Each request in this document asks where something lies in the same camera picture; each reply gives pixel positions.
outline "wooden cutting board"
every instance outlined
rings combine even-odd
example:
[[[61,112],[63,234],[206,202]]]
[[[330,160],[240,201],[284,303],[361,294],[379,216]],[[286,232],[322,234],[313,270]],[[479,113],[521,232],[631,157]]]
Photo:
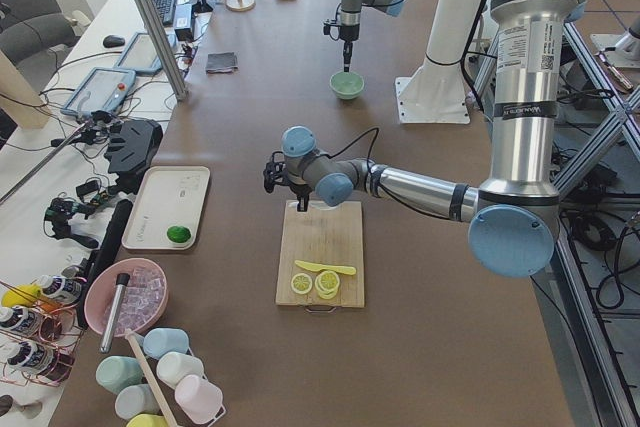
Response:
[[[344,202],[335,208],[329,208],[323,202],[309,202],[307,212],[298,212],[297,204],[290,200],[285,205],[276,304],[364,307],[360,202]],[[295,260],[350,265],[356,268],[356,274],[340,274],[340,290],[333,299],[321,299],[315,288],[300,295],[291,290],[291,278],[298,272],[306,272],[315,279],[317,273],[299,268]]]

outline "yellow cup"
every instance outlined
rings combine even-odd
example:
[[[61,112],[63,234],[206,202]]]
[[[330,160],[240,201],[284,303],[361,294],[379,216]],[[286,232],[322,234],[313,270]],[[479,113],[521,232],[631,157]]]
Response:
[[[127,427],[168,427],[161,415],[138,414],[127,423]]]

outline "light green bowl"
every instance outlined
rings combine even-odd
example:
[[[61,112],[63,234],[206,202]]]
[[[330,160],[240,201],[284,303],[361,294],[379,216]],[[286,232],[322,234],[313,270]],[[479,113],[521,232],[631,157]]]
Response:
[[[351,100],[364,89],[364,79],[355,72],[336,72],[331,76],[329,85],[339,99]]]

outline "computer mouse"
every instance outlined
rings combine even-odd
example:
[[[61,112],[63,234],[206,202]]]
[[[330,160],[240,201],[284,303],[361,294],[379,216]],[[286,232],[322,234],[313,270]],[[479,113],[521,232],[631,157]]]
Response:
[[[122,47],[124,45],[124,37],[120,37],[119,35],[107,35],[102,41],[102,45],[107,49]]]

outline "blue joint cap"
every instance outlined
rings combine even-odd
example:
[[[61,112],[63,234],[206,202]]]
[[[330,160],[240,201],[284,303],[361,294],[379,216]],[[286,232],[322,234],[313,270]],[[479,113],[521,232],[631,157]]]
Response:
[[[347,200],[353,192],[353,184],[346,174],[334,172],[325,175],[316,184],[316,193],[329,207],[335,207]]]
[[[315,148],[316,138],[306,127],[291,127],[282,134],[282,152],[287,157],[302,157]]]
[[[576,20],[581,19],[582,16],[584,15],[584,10],[585,10],[586,6],[587,6],[586,2],[582,2],[581,4],[578,4],[576,6],[576,8],[571,11],[569,16],[566,19],[564,19],[564,21],[565,22],[575,22]]]
[[[549,264],[555,242],[537,215],[514,205],[479,211],[469,226],[469,247],[480,263],[506,277],[528,277]]]
[[[404,1],[405,0],[392,0],[390,2],[391,5],[387,7],[387,14],[391,17],[399,16],[400,12],[402,12],[402,9],[404,8]]]

